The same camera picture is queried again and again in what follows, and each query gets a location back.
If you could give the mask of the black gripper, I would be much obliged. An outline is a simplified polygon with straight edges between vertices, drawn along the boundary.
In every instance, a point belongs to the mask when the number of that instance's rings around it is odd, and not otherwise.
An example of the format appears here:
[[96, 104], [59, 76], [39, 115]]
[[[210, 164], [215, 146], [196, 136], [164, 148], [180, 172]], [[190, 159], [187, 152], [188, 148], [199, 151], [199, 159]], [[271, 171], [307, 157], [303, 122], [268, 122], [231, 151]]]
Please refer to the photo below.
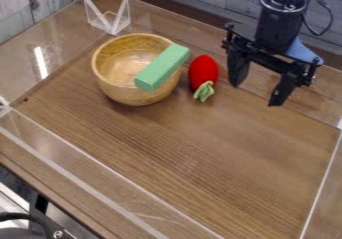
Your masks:
[[296, 86], [310, 85], [322, 58], [299, 39], [309, 0], [259, 0], [262, 11], [255, 33], [240, 33], [235, 25], [226, 25], [222, 47], [228, 53], [228, 81], [238, 87], [255, 62], [280, 75], [268, 106], [282, 106]]

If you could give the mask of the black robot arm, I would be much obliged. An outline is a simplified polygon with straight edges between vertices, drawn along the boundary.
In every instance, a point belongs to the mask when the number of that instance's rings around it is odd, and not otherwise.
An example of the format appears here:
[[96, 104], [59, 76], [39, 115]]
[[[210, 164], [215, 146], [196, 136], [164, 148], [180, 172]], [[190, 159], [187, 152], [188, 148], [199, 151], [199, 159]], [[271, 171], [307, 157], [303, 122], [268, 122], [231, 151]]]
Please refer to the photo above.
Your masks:
[[222, 48], [227, 53], [230, 84], [238, 87], [246, 80], [251, 62], [280, 75], [270, 106], [282, 106], [296, 87], [311, 85], [317, 69], [323, 65], [323, 59], [299, 39], [302, 26], [321, 36], [333, 25], [334, 16], [327, 3], [325, 0], [317, 2], [330, 15], [327, 27], [321, 32], [306, 21], [310, 0], [259, 0], [262, 10], [252, 36], [240, 33], [232, 23], [224, 26], [227, 36]]

